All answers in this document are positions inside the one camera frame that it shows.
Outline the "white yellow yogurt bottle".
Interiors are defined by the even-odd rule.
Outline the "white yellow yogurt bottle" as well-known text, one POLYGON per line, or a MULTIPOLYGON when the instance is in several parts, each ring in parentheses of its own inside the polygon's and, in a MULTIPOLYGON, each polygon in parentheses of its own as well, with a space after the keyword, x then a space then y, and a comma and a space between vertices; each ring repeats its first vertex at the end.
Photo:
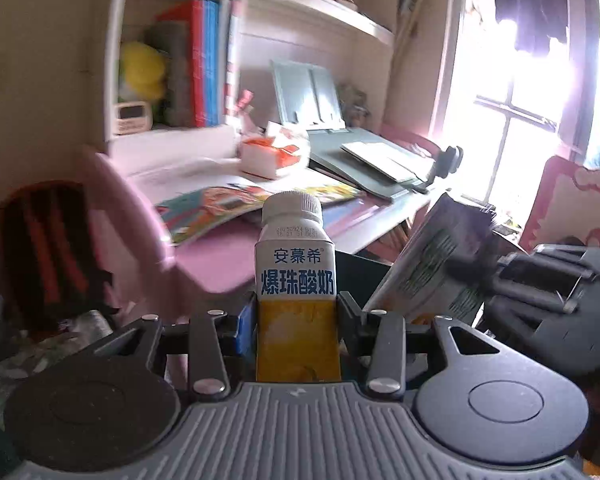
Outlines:
POLYGON ((338 382, 336 250, 318 199, 300 191, 267 198, 254 261, 257 380, 338 382))

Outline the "purple white carton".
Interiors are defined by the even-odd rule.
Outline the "purple white carton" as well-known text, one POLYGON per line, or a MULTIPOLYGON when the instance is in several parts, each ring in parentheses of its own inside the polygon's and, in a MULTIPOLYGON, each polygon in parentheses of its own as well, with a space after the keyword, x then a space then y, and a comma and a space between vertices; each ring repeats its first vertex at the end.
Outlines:
POLYGON ((442 193, 364 309, 398 312, 412 323, 446 315, 472 324, 484 303, 481 273, 521 251, 494 231, 494 216, 492 208, 442 193))

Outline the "dark teal trash bin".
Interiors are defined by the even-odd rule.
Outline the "dark teal trash bin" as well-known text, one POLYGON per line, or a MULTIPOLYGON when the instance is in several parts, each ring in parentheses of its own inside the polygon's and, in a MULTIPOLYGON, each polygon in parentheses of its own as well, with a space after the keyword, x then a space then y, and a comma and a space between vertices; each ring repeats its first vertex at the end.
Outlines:
POLYGON ((391 269, 388 264, 336 252, 337 290, 348 292, 362 308, 391 269))

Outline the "pink cartoon board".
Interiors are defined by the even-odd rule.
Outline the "pink cartoon board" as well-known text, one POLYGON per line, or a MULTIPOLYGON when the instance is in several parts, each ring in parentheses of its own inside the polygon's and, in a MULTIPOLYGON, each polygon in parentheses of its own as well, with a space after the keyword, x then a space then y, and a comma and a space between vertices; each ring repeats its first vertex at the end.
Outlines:
POLYGON ((553 156, 544 166, 519 246, 528 252, 568 237, 600 247, 600 170, 553 156))

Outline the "pink chair backrest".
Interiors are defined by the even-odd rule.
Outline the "pink chair backrest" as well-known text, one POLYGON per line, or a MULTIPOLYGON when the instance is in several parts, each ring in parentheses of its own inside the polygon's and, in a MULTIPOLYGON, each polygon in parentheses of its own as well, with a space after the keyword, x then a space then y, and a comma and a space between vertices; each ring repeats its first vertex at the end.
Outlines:
POLYGON ((79 168, 88 206, 104 215, 137 265, 146 311, 173 321, 178 299, 175 254, 170 234, 154 206, 107 155, 91 146, 80 149, 79 168))

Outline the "colourful picture book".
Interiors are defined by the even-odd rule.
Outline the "colourful picture book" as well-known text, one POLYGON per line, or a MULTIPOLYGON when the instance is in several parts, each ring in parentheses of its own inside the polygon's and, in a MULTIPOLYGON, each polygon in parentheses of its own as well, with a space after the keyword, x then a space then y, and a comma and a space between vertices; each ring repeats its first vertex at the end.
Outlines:
POLYGON ((155 210, 170 233, 175 246, 203 237, 244 214, 262 209, 272 195, 299 191, 318 199, 322 206, 339 204, 365 195, 353 185, 324 177, 284 182, 256 183, 247 179, 180 194, 155 204, 155 210))

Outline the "white notebook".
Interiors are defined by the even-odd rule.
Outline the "white notebook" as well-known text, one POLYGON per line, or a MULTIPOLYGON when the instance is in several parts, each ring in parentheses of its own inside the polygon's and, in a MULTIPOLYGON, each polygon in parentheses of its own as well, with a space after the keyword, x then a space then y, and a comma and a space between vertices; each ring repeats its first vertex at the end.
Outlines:
POLYGON ((396 183, 423 181, 434 159, 384 142, 349 142, 340 148, 396 183))

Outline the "black red backpack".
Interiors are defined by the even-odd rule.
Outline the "black red backpack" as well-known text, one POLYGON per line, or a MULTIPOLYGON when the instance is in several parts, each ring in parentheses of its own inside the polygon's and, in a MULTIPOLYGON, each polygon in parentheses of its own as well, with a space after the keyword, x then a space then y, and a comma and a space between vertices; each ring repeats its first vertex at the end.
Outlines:
POLYGON ((8 301, 29 334, 58 333, 91 310, 114 326, 114 277, 96 256, 82 184, 45 181, 10 194, 0 203, 0 242, 8 301))

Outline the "orange white tissue box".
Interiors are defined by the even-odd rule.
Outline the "orange white tissue box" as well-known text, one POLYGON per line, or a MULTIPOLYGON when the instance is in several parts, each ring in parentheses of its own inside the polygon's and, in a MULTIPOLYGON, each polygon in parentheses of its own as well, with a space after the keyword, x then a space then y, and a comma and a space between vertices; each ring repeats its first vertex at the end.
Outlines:
POLYGON ((242 138, 239 169, 255 177, 276 180, 309 166, 310 154, 306 130, 269 122, 265 133, 242 138))

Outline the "green folding book stand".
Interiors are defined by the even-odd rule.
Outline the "green folding book stand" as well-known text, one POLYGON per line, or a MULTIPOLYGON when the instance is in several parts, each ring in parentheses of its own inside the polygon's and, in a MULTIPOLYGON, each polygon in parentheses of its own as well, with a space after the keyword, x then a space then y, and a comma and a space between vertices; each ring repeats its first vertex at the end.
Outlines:
POLYGON ((342 117, 332 74, 325 67, 272 61, 278 117, 283 124, 306 131, 342 130, 342 117))

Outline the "small white digital clock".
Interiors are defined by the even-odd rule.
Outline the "small white digital clock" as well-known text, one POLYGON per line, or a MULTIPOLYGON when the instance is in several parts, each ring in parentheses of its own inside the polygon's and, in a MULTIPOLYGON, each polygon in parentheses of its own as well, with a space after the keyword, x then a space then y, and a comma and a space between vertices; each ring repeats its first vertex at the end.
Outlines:
POLYGON ((118 136, 142 133, 152 128, 152 109, 148 102, 122 102, 114 107, 114 133, 118 136))

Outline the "yellow plush toy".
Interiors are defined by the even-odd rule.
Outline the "yellow plush toy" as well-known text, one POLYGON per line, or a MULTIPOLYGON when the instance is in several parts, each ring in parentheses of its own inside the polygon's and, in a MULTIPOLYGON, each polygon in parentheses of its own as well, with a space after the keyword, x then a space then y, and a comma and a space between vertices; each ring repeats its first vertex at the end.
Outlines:
POLYGON ((118 99, 155 103, 166 94, 166 58, 142 42, 122 44, 119 58, 118 99))

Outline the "white desk bookshelf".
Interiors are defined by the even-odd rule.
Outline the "white desk bookshelf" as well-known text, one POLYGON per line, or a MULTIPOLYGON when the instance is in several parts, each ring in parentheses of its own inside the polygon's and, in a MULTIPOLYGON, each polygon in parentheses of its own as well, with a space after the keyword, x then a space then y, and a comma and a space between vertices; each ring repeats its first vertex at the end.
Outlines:
MULTIPOLYGON (((118 99, 118 59, 122 42, 139 40, 164 10, 186 0, 104 0, 102 116, 118 99)), ((367 129, 377 131, 384 116, 396 32, 398 0, 237 0, 240 20, 239 85, 253 94, 253 118, 272 119, 276 99, 274 61, 311 63, 327 68, 338 84, 366 95, 367 129)))

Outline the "blue upright book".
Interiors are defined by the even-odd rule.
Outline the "blue upright book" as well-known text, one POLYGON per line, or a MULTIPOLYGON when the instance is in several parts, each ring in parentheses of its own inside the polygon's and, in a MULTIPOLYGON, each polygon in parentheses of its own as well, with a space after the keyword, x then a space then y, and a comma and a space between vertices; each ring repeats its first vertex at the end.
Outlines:
POLYGON ((230 0, 204 0, 202 6, 202 88, 206 127, 219 126, 224 120, 227 36, 231 6, 230 0))

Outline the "red upright book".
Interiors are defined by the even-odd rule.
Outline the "red upright book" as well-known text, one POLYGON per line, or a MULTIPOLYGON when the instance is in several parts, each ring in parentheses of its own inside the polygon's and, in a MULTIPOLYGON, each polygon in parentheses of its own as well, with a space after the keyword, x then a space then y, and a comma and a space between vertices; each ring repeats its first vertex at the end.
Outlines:
POLYGON ((204 0, 187 0, 167 10, 158 16, 157 28, 170 58, 166 121, 173 127, 204 127, 204 0))

